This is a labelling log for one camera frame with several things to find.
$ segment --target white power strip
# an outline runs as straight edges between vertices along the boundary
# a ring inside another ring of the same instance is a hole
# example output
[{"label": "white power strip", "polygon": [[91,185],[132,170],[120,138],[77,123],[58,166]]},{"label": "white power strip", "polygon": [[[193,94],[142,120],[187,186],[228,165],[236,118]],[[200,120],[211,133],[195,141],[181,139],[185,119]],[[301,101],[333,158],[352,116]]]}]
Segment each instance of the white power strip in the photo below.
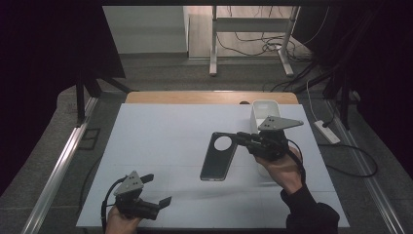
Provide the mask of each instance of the white power strip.
[{"label": "white power strip", "polygon": [[314,123],[314,125],[316,125],[317,129],[319,129],[319,131],[325,136],[325,138],[328,139],[328,141],[330,141],[330,143],[335,144],[335,143],[340,142],[340,139],[337,137],[337,135],[335,135],[330,130],[330,128],[323,127],[322,124],[323,124],[322,120],[318,120]]}]

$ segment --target white desk frame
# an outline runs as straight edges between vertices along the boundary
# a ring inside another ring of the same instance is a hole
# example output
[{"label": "white desk frame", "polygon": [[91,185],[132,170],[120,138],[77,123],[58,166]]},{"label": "white desk frame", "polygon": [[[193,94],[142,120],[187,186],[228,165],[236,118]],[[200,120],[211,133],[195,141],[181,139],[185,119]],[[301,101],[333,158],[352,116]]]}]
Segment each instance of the white desk frame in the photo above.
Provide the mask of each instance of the white desk frame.
[{"label": "white desk frame", "polygon": [[210,48],[209,75],[216,76],[217,72],[217,32],[285,32],[278,54],[282,61],[285,74],[294,75],[288,61],[286,47],[297,18],[299,7],[294,6],[289,19],[256,19],[256,18],[218,18],[216,6],[212,6],[212,43]]}]

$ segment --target person's left hand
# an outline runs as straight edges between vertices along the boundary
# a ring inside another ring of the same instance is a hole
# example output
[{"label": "person's left hand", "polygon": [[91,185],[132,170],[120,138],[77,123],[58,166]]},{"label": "person's left hand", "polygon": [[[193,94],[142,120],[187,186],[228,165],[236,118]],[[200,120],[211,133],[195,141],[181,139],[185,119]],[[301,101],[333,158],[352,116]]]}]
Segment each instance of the person's left hand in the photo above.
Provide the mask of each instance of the person's left hand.
[{"label": "person's left hand", "polygon": [[116,206],[113,206],[107,218],[106,234],[132,234],[141,221],[140,217],[125,217]]}]

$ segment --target black smartphone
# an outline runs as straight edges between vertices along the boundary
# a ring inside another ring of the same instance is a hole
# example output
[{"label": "black smartphone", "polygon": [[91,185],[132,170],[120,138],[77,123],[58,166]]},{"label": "black smartphone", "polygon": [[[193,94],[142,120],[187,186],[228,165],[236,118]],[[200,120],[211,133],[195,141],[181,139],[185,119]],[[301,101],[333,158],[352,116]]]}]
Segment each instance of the black smartphone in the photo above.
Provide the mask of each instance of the black smartphone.
[{"label": "black smartphone", "polygon": [[222,181],[225,179],[237,150],[235,136],[225,133],[212,134],[201,170],[201,180]]}]

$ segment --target metal desk leg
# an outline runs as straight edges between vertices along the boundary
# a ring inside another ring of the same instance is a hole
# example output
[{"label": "metal desk leg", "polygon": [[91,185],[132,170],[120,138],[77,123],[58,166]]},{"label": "metal desk leg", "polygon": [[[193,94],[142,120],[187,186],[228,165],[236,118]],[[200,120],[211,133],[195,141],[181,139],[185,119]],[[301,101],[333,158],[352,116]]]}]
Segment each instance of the metal desk leg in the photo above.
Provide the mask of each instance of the metal desk leg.
[{"label": "metal desk leg", "polygon": [[209,75],[216,76],[216,6],[212,6],[212,45],[209,55]]},{"label": "metal desk leg", "polygon": [[298,14],[298,7],[292,8],[291,16],[289,17],[288,26],[286,28],[286,32],[282,41],[282,46],[278,50],[280,60],[282,61],[282,66],[285,70],[286,76],[293,76],[294,73],[292,72],[291,65],[288,61],[288,55],[286,53],[286,48],[288,46],[289,38],[291,37],[292,28],[294,27],[295,20],[297,19]]}]

